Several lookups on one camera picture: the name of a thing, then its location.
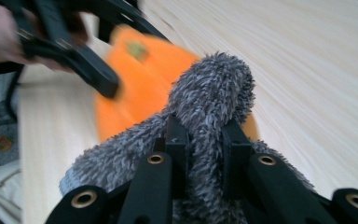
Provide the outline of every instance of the gray microfiber cloth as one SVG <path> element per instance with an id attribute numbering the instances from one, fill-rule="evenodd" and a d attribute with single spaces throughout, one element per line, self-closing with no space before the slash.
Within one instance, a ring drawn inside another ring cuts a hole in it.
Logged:
<path id="1" fill-rule="evenodd" d="M 190 135 L 191 165 L 186 198 L 173 202 L 173 223 L 246 223 L 240 202 L 223 198 L 221 129 L 230 119 L 245 122 L 254 104 L 253 88 L 243 61 L 225 53 L 206 56 L 174 83 L 160 113 L 78 157 L 60 183 L 62 194 L 82 185 L 110 191 L 132 179 L 138 161 L 164 136 L 168 116 L 174 113 Z M 253 148 L 282 158 L 261 141 L 253 142 Z M 288 165 L 308 189 L 313 188 Z"/>

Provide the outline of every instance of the fuzzy gray cloth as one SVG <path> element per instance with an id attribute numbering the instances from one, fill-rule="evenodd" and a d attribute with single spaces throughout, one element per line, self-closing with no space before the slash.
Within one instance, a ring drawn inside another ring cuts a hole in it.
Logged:
<path id="1" fill-rule="evenodd" d="M 156 138 L 164 136 L 168 116 L 174 113 L 191 138 L 191 167 L 186 198 L 173 202 L 173 223 L 246 223 L 240 202 L 223 198 L 221 129 L 230 119 L 245 122 L 255 98 L 253 88 L 251 71 L 243 61 L 225 53 L 206 56 L 180 76 L 160 113 L 78 157 L 60 183 L 62 194 L 82 185 L 110 191 L 132 179 L 138 161 L 152 150 Z M 261 141 L 253 142 L 253 148 L 282 158 Z"/>

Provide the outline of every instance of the orange plush toy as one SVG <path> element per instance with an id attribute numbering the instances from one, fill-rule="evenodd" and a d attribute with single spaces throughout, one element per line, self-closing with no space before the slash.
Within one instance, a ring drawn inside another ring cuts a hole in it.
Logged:
<path id="1" fill-rule="evenodd" d="M 113 47 L 106 56 L 119 75 L 114 99 L 97 94 L 96 116 L 100 140 L 125 131 L 155 113 L 168 102 L 173 82 L 200 57 L 130 26 L 112 33 Z"/>

